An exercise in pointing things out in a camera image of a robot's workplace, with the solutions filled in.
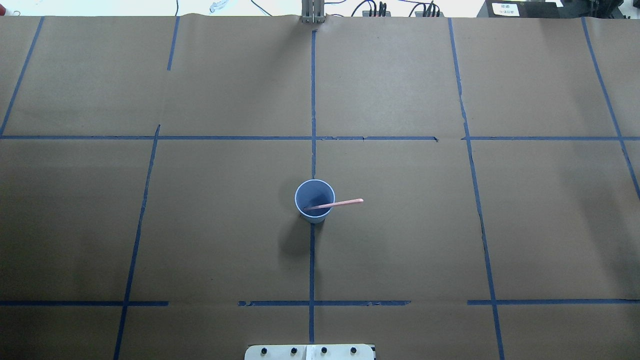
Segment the blue plastic cup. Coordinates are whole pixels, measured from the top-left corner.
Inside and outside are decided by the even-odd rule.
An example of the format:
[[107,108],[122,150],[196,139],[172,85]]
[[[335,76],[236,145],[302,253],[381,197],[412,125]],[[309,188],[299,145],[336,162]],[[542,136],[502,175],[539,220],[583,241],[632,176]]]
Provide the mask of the blue plastic cup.
[[322,223],[331,208],[311,209],[320,205],[327,205],[336,200],[336,194],[333,187],[329,183],[320,179],[309,179],[302,182],[294,193],[295,208],[298,210],[302,219],[310,224]]

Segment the pink chopstick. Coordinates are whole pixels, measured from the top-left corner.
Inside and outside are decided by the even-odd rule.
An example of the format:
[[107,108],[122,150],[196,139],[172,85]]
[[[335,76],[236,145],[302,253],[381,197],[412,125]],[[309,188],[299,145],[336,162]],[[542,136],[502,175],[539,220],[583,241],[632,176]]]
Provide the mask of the pink chopstick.
[[309,207],[305,207],[303,210],[312,211],[312,210],[320,210],[325,208],[344,207],[347,205],[361,204],[363,202],[364,202],[363,198],[356,198],[356,199],[344,200],[340,202],[323,203],[321,205],[309,206]]

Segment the white mounting column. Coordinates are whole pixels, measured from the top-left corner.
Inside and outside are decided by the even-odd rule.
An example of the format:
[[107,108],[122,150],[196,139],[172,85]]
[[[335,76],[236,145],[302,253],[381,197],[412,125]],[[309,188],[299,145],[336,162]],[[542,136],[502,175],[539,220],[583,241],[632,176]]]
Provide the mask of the white mounting column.
[[259,344],[247,347],[245,360],[375,360],[375,346],[346,344]]

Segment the black rectangular box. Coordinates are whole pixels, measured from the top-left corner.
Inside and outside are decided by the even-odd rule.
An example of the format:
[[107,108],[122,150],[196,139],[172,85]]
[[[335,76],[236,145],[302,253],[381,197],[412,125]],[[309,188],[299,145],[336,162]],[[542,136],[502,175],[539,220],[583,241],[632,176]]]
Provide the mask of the black rectangular box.
[[476,18],[560,19],[555,2],[544,0],[484,0]]

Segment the aluminium frame post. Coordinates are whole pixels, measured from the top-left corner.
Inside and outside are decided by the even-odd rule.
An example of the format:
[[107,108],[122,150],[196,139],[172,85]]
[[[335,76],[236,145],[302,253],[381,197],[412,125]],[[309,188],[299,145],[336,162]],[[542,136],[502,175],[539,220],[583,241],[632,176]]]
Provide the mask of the aluminium frame post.
[[326,20],[325,0],[302,0],[301,23],[322,24]]

